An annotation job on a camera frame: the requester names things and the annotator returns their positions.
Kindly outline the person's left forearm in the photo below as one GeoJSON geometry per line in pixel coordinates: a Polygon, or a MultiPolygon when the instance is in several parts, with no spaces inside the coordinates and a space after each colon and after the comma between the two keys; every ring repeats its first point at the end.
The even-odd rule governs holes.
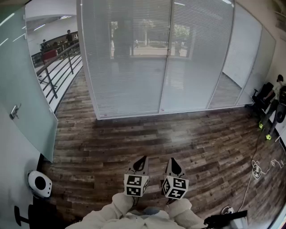
{"type": "Polygon", "coordinates": [[[87,229],[111,229],[111,225],[118,222],[133,206],[134,200],[124,193],[117,193],[112,197],[112,203],[99,211],[92,211],[82,220],[87,229]]]}

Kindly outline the frosted glass door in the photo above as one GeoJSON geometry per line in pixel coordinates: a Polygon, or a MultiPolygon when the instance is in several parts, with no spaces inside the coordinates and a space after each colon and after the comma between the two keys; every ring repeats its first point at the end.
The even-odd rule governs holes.
{"type": "Polygon", "coordinates": [[[53,161],[58,120],[43,94],[29,52],[25,6],[0,6],[0,102],[26,139],[53,161]]]}

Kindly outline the person's right forearm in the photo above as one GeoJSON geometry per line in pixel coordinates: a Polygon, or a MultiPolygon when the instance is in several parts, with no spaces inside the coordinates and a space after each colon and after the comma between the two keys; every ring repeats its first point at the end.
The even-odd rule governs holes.
{"type": "Polygon", "coordinates": [[[185,229],[203,229],[204,220],[198,217],[192,210],[192,204],[188,199],[179,199],[165,207],[169,218],[185,229]]]}

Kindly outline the red sofa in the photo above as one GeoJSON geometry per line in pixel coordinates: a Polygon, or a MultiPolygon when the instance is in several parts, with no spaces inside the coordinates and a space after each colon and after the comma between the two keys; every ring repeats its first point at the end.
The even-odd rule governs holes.
{"type": "Polygon", "coordinates": [[[42,54],[42,61],[44,63],[46,63],[47,61],[49,61],[50,59],[56,57],[58,55],[58,51],[57,50],[50,50],[47,52],[44,52],[42,54]]]}

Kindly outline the black round speaker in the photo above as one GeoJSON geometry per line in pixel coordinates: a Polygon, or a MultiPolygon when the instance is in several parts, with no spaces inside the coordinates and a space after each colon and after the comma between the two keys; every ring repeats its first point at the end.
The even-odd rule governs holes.
{"type": "Polygon", "coordinates": [[[282,123],[286,117],[286,105],[279,103],[275,112],[275,119],[277,123],[282,123]]]}

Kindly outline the person's white fleece jacket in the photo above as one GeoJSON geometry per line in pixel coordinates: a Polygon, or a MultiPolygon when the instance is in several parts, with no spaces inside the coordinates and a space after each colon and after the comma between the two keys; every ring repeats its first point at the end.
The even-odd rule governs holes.
{"type": "Polygon", "coordinates": [[[174,216],[172,212],[159,211],[150,216],[137,216],[131,213],[123,216],[113,209],[92,211],[81,222],[65,229],[202,229],[203,220],[196,215],[185,213],[174,216]]]}

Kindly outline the person's blue jeans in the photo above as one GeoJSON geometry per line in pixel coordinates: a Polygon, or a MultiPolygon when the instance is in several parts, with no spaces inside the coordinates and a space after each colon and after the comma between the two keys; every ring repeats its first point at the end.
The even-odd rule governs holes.
{"type": "Polygon", "coordinates": [[[137,215],[137,216],[150,216],[150,215],[155,215],[157,213],[160,212],[160,208],[157,207],[147,207],[144,210],[132,210],[130,211],[130,213],[132,213],[133,215],[137,215]]]}

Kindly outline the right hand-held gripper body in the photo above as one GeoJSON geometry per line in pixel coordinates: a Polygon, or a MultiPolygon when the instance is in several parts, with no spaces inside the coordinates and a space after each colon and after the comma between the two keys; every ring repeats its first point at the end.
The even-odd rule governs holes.
{"type": "Polygon", "coordinates": [[[182,164],[175,158],[170,158],[162,182],[162,192],[169,199],[182,199],[189,187],[189,180],[186,179],[186,171],[182,164]]]}

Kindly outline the black equipment bar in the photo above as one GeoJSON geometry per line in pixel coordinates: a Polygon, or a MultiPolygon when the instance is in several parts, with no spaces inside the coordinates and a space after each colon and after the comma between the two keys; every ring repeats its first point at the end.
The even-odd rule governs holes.
{"type": "Polygon", "coordinates": [[[203,229],[248,229],[248,211],[213,215],[204,220],[206,225],[203,229]]]}

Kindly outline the dark metal railing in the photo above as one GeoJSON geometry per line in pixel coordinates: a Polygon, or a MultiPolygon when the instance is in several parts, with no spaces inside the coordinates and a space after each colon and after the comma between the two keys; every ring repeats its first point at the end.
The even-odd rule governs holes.
{"type": "Polygon", "coordinates": [[[56,56],[47,59],[43,66],[36,69],[43,94],[52,109],[59,104],[71,82],[83,67],[78,42],[60,53],[52,50],[44,55],[54,53],[56,56]]]}

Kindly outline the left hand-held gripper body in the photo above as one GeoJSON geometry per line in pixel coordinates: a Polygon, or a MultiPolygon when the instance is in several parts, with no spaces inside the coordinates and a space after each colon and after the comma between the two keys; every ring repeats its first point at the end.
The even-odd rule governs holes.
{"type": "Polygon", "coordinates": [[[142,156],[131,161],[124,174],[124,194],[132,197],[142,197],[149,183],[149,158],[142,156]]]}

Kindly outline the black office chair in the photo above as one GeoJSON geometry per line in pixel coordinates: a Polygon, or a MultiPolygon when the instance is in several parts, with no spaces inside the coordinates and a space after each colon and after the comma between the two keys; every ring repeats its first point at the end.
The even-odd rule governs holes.
{"type": "Polygon", "coordinates": [[[255,93],[252,96],[252,100],[254,102],[253,106],[257,109],[266,111],[266,109],[270,105],[271,100],[275,97],[275,94],[273,93],[271,96],[269,96],[265,100],[264,100],[264,97],[266,97],[272,89],[273,89],[273,84],[271,84],[270,82],[264,84],[260,92],[258,92],[255,89],[255,93]]]}

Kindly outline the glass window with white blinds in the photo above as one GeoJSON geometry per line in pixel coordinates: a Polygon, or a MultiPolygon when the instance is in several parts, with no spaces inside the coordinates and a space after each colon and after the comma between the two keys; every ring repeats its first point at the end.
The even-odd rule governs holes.
{"type": "Polygon", "coordinates": [[[234,0],[173,0],[161,113],[205,110],[227,56],[234,0]]]}
{"type": "Polygon", "coordinates": [[[156,114],[171,0],[82,0],[89,78],[101,119],[156,114]]]}
{"type": "Polygon", "coordinates": [[[235,3],[230,45],[222,73],[208,105],[209,109],[238,104],[257,55],[261,32],[261,23],[245,8],[235,3]]]}

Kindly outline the glass door with blinds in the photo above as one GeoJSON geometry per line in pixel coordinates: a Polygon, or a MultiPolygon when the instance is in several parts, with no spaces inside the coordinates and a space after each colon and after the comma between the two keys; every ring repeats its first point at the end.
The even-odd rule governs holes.
{"type": "Polygon", "coordinates": [[[96,118],[233,108],[252,103],[276,39],[247,0],[77,0],[96,118]]]}

